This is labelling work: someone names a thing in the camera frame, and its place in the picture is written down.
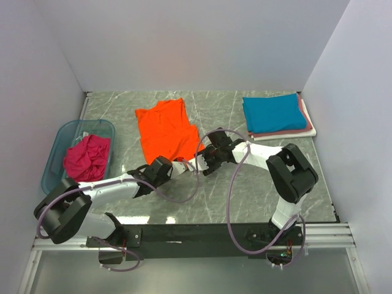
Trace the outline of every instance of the blue plastic basket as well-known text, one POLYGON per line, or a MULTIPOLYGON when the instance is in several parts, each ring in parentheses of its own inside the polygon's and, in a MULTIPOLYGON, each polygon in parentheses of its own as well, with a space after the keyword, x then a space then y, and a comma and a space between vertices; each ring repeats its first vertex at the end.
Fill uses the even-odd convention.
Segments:
POLYGON ((74 147, 83 139, 84 135, 97 135, 110 138, 108 162, 106 164, 104 179, 109 175, 109 165, 115 140, 115 127, 105 119, 82 120, 77 119, 63 125, 57 132, 55 142, 51 148, 45 171, 43 172, 41 187, 45 194, 49 194, 60 181, 67 176, 62 164, 68 148, 74 147))

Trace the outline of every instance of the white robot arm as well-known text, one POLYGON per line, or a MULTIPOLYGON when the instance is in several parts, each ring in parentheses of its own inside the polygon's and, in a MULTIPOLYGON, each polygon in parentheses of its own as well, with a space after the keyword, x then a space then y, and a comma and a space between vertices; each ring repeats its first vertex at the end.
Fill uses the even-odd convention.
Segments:
MULTIPOLYGON (((269 170, 280 195, 270 222, 280 230, 293 216, 298 215, 303 200, 318 181, 318 176, 297 146, 289 144, 285 147, 269 147, 241 139, 232 141, 225 132, 213 133, 208 135, 208 138, 211 144, 190 160, 192 164, 197 161, 197 172, 208 176, 223 162, 237 164, 250 148, 250 153, 243 163, 269 170)), ((48 210, 42 227, 55 244, 63 243, 75 235, 110 239, 121 224, 112 214, 91 213, 93 208, 110 201, 136 198, 152 191, 150 187, 133 179, 158 187, 187 170, 192 171, 192 167, 184 162, 170 162, 160 156, 151 165, 144 165, 117 178, 90 183, 76 183, 67 178, 37 206, 34 215, 38 219, 45 207, 59 195, 72 189, 83 188, 83 192, 71 194, 65 201, 48 210)), ((287 230, 291 229, 294 223, 295 220, 292 220, 287 230)))

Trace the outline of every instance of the white wall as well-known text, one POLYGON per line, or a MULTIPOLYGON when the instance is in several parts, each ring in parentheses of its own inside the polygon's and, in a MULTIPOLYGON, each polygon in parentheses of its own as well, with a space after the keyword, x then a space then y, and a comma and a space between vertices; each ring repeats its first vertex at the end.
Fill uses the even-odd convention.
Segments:
POLYGON ((302 90, 349 0, 35 0, 85 91, 302 90))
POLYGON ((303 91, 373 293, 392 287, 392 2, 351 0, 303 91))
POLYGON ((0 292, 16 293, 43 198, 40 178, 83 92, 32 1, 2 1, 0 40, 0 292))

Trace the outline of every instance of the marble table surface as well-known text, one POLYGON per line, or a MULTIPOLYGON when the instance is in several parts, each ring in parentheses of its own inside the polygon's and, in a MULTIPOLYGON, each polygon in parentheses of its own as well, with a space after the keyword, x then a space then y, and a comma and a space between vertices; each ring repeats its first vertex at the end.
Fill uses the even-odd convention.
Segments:
MULTIPOLYGON (((144 91, 90 92, 83 119, 107 119, 116 129, 110 176, 119 176, 145 164, 135 109, 151 108, 160 100, 182 97, 191 124, 199 134, 218 127, 247 134, 242 97, 273 97, 292 92, 263 91, 144 91)), ((314 166, 319 182, 305 199, 301 214, 308 222, 335 222, 334 206, 323 178, 312 138, 291 138, 257 142, 268 146, 296 144, 314 166)), ((136 199, 110 202, 95 213, 111 212, 124 224, 205 224, 225 222, 225 205, 234 164, 222 167, 207 177, 201 175, 196 196, 187 203, 168 202, 155 192, 136 199)), ((186 198, 195 178, 184 173, 162 185, 167 195, 186 198)), ((274 213, 278 194, 266 170, 243 165, 236 178, 231 201, 232 222, 268 222, 274 213)))

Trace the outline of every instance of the orange shirt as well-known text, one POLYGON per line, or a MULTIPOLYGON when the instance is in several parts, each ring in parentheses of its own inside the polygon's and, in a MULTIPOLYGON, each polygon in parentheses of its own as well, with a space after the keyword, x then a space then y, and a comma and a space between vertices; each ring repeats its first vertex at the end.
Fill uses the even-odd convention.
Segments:
POLYGON ((178 157, 190 160, 195 156, 200 138, 196 126, 188 121, 182 98, 159 101, 151 109, 136 109, 135 115, 147 164, 158 156, 170 161, 178 157))

